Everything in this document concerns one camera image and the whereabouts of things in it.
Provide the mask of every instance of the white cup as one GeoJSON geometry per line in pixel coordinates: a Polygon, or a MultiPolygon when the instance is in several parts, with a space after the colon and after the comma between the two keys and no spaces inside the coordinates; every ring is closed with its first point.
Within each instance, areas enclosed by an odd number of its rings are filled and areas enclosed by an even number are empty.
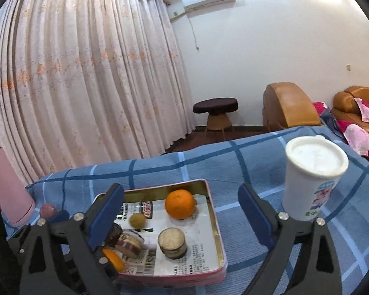
{"type": "Polygon", "coordinates": [[[284,211],[299,221],[315,218],[349,166],[346,153],[322,135],[300,136],[286,145],[284,211]]]}

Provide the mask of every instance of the brown leather sofa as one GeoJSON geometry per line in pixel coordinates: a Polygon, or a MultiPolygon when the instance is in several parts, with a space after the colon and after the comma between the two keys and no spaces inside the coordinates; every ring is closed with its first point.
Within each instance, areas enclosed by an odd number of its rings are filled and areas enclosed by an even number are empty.
{"type": "Polygon", "coordinates": [[[262,118],[265,132],[300,125],[321,125],[312,101],[291,82],[269,84],[263,96],[262,118]]]}
{"type": "Polygon", "coordinates": [[[332,114],[338,120],[355,123],[369,133],[369,123],[362,122],[361,112],[354,98],[360,98],[369,103],[369,88],[364,86],[350,86],[335,95],[332,114]]]}

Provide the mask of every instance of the wooden floor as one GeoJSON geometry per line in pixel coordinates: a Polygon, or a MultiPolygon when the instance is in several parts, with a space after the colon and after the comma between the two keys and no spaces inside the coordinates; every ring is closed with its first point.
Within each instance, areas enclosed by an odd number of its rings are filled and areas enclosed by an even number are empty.
{"type": "MultiPolygon", "coordinates": [[[[262,132],[249,132],[249,131],[225,131],[225,139],[227,141],[236,140],[238,138],[247,138],[249,136],[262,134],[262,132]]],[[[168,150],[167,153],[180,152],[185,150],[191,150],[204,144],[223,142],[223,134],[221,131],[207,132],[207,137],[204,142],[204,132],[196,132],[189,134],[185,139],[176,141],[168,150]]]]}

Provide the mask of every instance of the newspaper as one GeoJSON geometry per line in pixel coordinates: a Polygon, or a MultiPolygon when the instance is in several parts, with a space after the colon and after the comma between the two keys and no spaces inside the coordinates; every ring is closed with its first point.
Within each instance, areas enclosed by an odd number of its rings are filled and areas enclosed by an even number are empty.
{"type": "Polygon", "coordinates": [[[185,275],[219,268],[207,199],[198,194],[194,198],[197,201],[196,212],[191,218],[182,221],[168,216],[164,208],[165,200],[123,204],[115,220],[123,229],[134,229],[129,222],[134,213],[143,213],[147,219],[144,229],[135,230],[145,239],[144,249],[138,258],[120,254],[125,261],[126,273],[185,275]],[[157,244],[158,235],[168,227],[181,229],[186,237],[187,254],[178,260],[167,258],[157,244]]]}

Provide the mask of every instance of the pink ball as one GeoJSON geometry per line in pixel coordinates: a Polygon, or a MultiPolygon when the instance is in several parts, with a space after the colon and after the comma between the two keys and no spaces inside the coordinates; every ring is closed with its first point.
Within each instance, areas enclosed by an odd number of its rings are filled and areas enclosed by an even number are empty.
{"type": "Polygon", "coordinates": [[[53,216],[58,213],[56,207],[52,204],[45,203],[40,207],[40,216],[46,220],[50,220],[53,216]]]}

